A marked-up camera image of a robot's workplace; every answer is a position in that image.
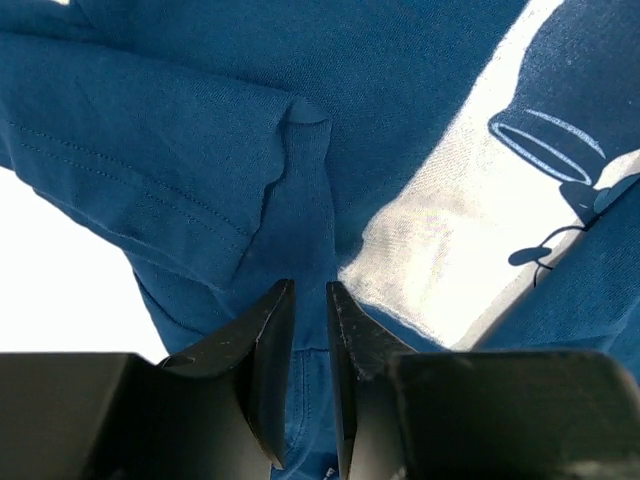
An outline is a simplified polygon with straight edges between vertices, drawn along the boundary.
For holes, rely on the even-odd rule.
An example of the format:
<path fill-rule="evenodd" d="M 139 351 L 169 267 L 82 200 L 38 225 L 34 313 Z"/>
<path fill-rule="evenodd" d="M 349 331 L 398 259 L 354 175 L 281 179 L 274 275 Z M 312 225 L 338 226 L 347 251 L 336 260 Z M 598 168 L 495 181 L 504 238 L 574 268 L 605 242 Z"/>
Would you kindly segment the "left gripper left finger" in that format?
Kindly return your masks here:
<path fill-rule="evenodd" d="M 284 466 L 295 287 L 152 364 L 133 353 L 5 353 L 5 479 L 267 479 Z"/>

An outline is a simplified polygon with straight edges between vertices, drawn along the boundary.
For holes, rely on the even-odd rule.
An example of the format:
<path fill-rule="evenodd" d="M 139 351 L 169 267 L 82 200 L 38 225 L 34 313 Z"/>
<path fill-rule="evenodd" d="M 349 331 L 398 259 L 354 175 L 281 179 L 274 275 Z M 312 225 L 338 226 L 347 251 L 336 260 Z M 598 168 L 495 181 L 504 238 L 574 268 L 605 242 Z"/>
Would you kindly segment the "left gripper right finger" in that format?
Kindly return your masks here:
<path fill-rule="evenodd" d="M 344 479 L 635 479 L 639 389 L 594 351 L 419 353 L 326 287 Z"/>

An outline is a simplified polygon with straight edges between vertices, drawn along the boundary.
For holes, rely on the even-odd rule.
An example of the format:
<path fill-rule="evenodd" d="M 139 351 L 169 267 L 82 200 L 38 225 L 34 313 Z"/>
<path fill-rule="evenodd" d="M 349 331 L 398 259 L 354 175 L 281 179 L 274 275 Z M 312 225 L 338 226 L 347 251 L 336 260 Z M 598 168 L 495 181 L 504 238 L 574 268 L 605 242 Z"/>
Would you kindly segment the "blue t shirt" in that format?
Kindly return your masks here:
<path fill-rule="evenodd" d="M 639 369 L 635 1 L 5 1 L 1 164 L 170 352 L 295 282 L 284 479 L 338 475 L 332 280 L 427 351 Z"/>

